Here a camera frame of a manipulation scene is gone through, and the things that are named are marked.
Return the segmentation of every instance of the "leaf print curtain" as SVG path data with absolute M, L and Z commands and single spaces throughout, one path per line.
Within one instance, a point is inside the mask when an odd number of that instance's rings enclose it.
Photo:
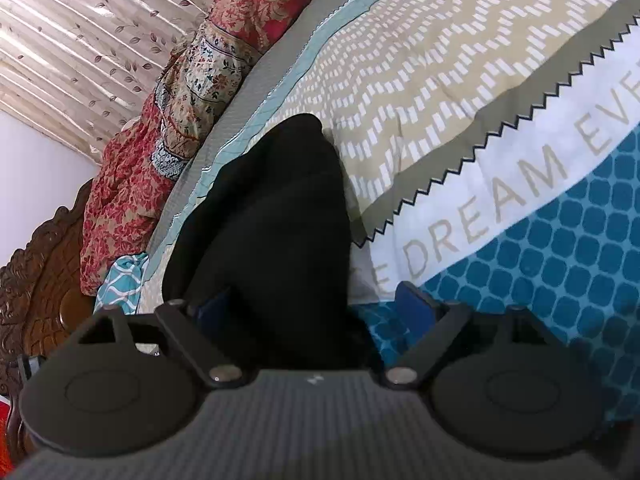
M 212 0 L 0 0 L 0 109 L 95 162 Z

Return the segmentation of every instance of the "floral blanket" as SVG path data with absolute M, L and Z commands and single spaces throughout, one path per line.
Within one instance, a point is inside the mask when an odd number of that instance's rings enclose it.
M 94 296 L 111 264 L 144 250 L 182 170 L 252 67 L 311 0 L 214 0 L 172 51 L 140 120 L 104 150 L 84 213 L 81 290 Z

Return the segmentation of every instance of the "black fabric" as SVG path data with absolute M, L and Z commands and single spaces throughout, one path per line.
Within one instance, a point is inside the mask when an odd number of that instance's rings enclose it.
M 220 325 L 207 332 L 240 365 L 359 366 L 374 347 L 347 308 L 343 186 L 320 121 L 301 114 L 280 123 L 222 167 L 187 218 L 164 274 L 164 300 L 225 303 L 224 316 L 213 316 Z M 224 302 L 212 302 L 223 292 Z

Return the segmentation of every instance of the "wall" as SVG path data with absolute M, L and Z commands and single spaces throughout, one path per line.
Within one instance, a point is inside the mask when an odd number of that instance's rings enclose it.
M 0 110 L 0 267 L 98 166 Z

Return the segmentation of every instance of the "headboard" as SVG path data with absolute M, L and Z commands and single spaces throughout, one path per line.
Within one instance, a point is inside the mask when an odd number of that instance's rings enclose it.
M 22 381 L 16 357 L 48 356 L 91 315 L 94 298 L 80 293 L 84 206 L 91 180 L 69 211 L 60 207 L 0 269 L 0 394 L 11 402 L 6 442 L 15 465 L 32 450 L 18 412 Z

